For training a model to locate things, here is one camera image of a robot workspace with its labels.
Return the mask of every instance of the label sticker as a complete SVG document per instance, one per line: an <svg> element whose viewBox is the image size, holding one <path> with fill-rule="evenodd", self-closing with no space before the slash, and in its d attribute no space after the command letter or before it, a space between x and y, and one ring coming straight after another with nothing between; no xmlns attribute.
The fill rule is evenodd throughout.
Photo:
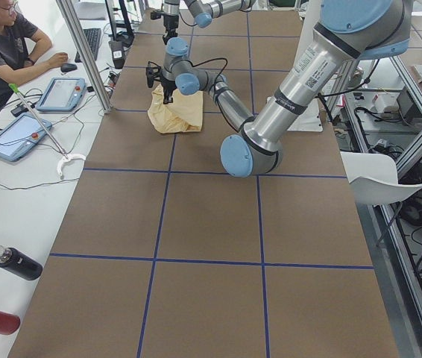
<svg viewBox="0 0 422 358"><path fill-rule="evenodd" d="M324 84L325 80L334 73L336 65L332 61L321 58L317 62L314 62L309 69L311 70L309 71L310 75L301 78L299 82L309 90L316 91Z"/></svg>
<svg viewBox="0 0 422 358"><path fill-rule="evenodd" d="M309 66L315 57L315 51L308 47L307 50L300 56L299 61L294 65L292 71L295 73L296 76L300 77L302 72L304 72Z"/></svg>

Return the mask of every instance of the aluminum pole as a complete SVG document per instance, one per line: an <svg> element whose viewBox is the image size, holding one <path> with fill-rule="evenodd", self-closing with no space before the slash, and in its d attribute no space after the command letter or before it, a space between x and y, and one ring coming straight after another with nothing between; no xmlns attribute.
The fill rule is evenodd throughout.
<svg viewBox="0 0 422 358"><path fill-rule="evenodd" d="M56 0L57 5L62 13L65 23L69 28L72 39L74 40L75 47L80 54L82 63L84 64L85 71L89 76L90 82L92 83L95 94L97 95L100 105L104 110L104 113L109 113L112 109L110 98L105 90L105 86L101 81L100 72L98 71L95 59L93 58L92 51L90 50L89 44L86 41L84 31L80 24L80 20L75 12L75 9L70 0Z"/></svg>

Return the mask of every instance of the yellow cloth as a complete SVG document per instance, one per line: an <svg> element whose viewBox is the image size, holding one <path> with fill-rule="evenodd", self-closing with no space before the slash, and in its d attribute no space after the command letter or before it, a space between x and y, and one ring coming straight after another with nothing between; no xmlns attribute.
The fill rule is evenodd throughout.
<svg viewBox="0 0 422 358"><path fill-rule="evenodd" d="M160 133L199 132L203 126L203 93L182 95L173 92L173 103L163 104L161 84L152 92L153 101L148 117Z"/></svg>

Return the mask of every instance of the table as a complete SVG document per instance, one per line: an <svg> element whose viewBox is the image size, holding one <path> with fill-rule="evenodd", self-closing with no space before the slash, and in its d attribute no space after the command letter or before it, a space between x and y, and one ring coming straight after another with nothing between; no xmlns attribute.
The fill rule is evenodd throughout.
<svg viewBox="0 0 422 358"><path fill-rule="evenodd" d="M84 28L99 26L105 22L83 22ZM113 63L107 41L102 40L98 53L97 67L99 70ZM49 58L57 51L66 51L69 62L73 62L75 48L70 34L65 26L52 39L54 47L41 57ZM46 72L36 80L20 87L22 92L32 88L44 90L53 77L61 77L59 69ZM69 72L64 77L86 78L83 64L78 64L78 70ZM84 123L84 128L73 152L87 155L100 126L101 107L92 94L84 95L79 105L84 108L77 117ZM0 128L13 120L10 109L0 112ZM66 115L42 114L41 117L54 123L52 133L60 144L68 151L81 130L82 124L73 117L61 122ZM42 144L53 145L46 137ZM61 155L45 146L37 146L30 154L17 163L7 163L0 160L0 183L9 187L33 186L38 183L59 181L56 172L57 162ZM81 176L84 163L73 161L64 167L65 179L71 180ZM12 246L45 264L51 246L63 220L67 205L75 190L77 181L61 183L53 186L43 186L29 190L8 191L0 188L0 245ZM29 301L34 293L37 281L29 282L0 269L0 310L24 317ZM7 356L16 333L10 336L0 336L0 358Z"/></svg>
<svg viewBox="0 0 422 358"><path fill-rule="evenodd" d="M257 113L300 22L253 11L179 32L195 63L232 54ZM162 34L140 28L9 357L398 357L332 126L285 134L271 174L226 175L231 129L208 98L198 134L149 123Z"/></svg>

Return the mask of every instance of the man's hand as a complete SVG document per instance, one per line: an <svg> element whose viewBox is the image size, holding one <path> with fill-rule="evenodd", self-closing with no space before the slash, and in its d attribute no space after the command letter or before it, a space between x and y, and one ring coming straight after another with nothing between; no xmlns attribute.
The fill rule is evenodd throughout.
<svg viewBox="0 0 422 358"><path fill-rule="evenodd" d="M58 52L47 60L47 64L51 69L55 69L62 66L65 62L67 62L68 59L69 56L66 52Z"/></svg>

